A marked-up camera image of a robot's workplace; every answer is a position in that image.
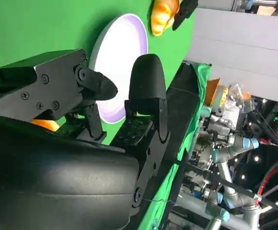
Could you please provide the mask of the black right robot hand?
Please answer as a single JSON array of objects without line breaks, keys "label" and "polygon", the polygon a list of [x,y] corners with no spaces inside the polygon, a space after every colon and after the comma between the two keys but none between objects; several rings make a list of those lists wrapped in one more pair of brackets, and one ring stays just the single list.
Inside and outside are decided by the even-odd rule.
[{"label": "black right robot hand", "polygon": [[102,144],[97,101],[115,84],[84,49],[0,67],[0,230],[121,230],[137,214],[167,148],[159,57],[133,65],[126,119]]}]

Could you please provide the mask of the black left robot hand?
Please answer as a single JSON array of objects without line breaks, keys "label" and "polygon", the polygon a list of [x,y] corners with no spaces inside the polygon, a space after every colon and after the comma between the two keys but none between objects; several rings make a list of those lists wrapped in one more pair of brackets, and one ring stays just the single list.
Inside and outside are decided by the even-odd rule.
[{"label": "black left robot hand", "polygon": [[174,23],[172,25],[173,31],[183,23],[185,19],[188,19],[198,6],[198,0],[183,0],[180,3],[178,12],[174,15]]}]

